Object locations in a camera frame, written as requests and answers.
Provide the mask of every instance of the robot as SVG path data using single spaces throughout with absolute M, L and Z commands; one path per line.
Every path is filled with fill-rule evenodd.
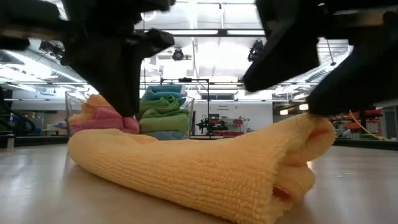
M 196 124 L 203 134 L 203 130 L 207 129 L 206 135 L 212 136 L 214 135 L 214 131 L 227 131 L 228 127 L 225 125 L 225 121 L 220 120 L 216 124 L 212 123 L 209 118 L 201 119 L 200 123 Z
M 0 49 L 24 50 L 29 37 L 61 40 L 62 64 L 78 72 L 121 115 L 134 115 L 139 111 L 142 59 L 174 44 L 169 33 L 151 29 L 139 34 L 134 25 L 142 12 L 168 11 L 175 0 L 62 2 L 68 21 L 49 2 L 0 0 Z M 398 97 L 396 1 L 257 0 L 256 6 L 267 42 L 243 77 L 248 91 L 317 67 L 316 44 L 325 37 L 348 39 L 354 50 L 308 96 L 310 113 L 362 110 Z

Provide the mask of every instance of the spotlight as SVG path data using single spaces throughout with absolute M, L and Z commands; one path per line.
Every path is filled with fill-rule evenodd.
M 183 60 L 184 59 L 184 54 L 182 53 L 182 49 L 175 49 L 174 53 L 172 55 L 172 58 L 175 61 Z
M 249 62 L 254 61 L 255 59 L 258 58 L 260 52 L 263 50 L 264 44 L 262 43 L 262 40 L 256 40 L 253 46 L 250 48 L 248 60 Z

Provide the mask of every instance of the table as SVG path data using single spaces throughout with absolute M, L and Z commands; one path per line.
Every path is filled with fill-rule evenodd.
M 61 129 L 43 129 L 42 132 L 47 136 L 49 132 L 55 132 L 56 136 L 60 135 Z
M 110 183 L 66 155 L 66 145 L 0 151 L 0 223 L 230 223 Z M 315 187 L 277 224 L 398 223 L 398 152 L 332 147 L 310 167 Z

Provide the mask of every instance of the microfiber towel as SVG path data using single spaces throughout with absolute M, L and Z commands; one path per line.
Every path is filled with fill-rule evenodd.
M 142 115 L 149 109 L 156 109 L 160 113 L 166 113 L 180 109 L 180 104 L 174 96 L 161 97 L 159 100 L 141 100 L 136 118 L 141 119 Z
M 68 151 L 83 169 L 127 188 L 238 224 L 271 224 L 311 189 L 307 162 L 334 140 L 329 121 L 301 114 L 215 141 L 87 130 Z
M 151 131 L 180 131 L 188 133 L 190 129 L 189 121 L 187 114 L 178 114 L 163 118 L 142 118 L 139 120 L 139 125 L 143 133 Z
M 148 136 L 152 136 L 156 138 L 157 140 L 160 141 L 165 141 L 165 140 L 183 140 L 187 138 L 187 135 L 180 131 L 154 131 L 154 132 L 148 132 L 148 133 L 143 133 Z
M 82 114 L 72 116 L 68 122 L 71 134 L 86 129 L 119 129 L 125 133 L 138 134 L 139 124 L 133 118 L 123 118 L 100 95 L 91 95 L 81 106 Z
M 71 128 L 72 134 L 87 129 L 109 128 L 119 129 L 125 133 L 139 133 L 139 125 L 135 119 L 123 118 L 118 112 L 102 107 L 96 109 L 94 119 L 75 121 L 71 124 Z
M 176 116 L 180 114 L 189 114 L 189 110 L 187 109 L 177 109 L 177 110 L 172 110 L 172 111 L 166 111 L 164 113 L 161 113 L 158 109 L 151 108 L 147 111 L 144 112 L 142 115 L 142 118 L 163 118 L 163 117 L 168 117 L 168 116 Z
M 179 100 L 180 106 L 184 104 L 185 95 L 181 93 L 182 86 L 181 85 L 157 85 L 157 86 L 148 86 L 144 95 L 142 96 L 142 100 L 159 100 L 162 97 L 174 96 Z

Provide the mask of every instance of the yellow towel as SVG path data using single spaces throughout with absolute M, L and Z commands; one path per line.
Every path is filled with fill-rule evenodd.
M 217 141 L 158 141 L 115 129 L 69 142 L 88 172 L 146 194 L 244 224 L 270 224 L 315 182 L 307 167 L 335 140 L 327 120 L 299 115 Z

